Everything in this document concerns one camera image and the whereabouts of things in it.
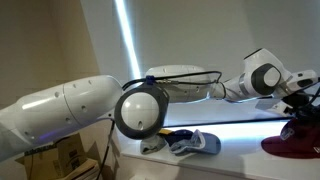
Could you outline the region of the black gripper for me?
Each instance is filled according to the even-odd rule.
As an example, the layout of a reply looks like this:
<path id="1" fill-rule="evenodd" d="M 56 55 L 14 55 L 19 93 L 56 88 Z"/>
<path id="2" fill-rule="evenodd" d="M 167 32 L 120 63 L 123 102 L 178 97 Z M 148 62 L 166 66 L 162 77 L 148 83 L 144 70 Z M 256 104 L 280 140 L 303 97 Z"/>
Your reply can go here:
<path id="1" fill-rule="evenodd" d="M 304 92 L 291 94 L 282 101 L 292 107 L 291 112 L 298 120 L 320 120 L 320 106 L 313 105 L 312 100 Z"/>

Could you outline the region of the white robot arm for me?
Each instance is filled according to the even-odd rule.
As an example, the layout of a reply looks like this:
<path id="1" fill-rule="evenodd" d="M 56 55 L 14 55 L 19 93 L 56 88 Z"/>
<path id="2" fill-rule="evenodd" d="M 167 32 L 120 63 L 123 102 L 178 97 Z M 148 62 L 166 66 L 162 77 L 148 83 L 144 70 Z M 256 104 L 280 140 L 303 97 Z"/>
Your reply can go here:
<path id="1" fill-rule="evenodd" d="M 0 160 L 67 136 L 103 119 L 105 114 L 131 139 L 146 139 L 164 125 L 170 103 L 214 99 L 241 103 L 272 98 L 265 109 L 280 116 L 296 111 L 289 98 L 319 82 L 314 70 L 288 71 L 265 48 L 243 60 L 244 71 L 226 81 L 194 65 L 149 69 L 122 85 L 110 75 L 87 77 L 18 99 L 0 112 Z"/>

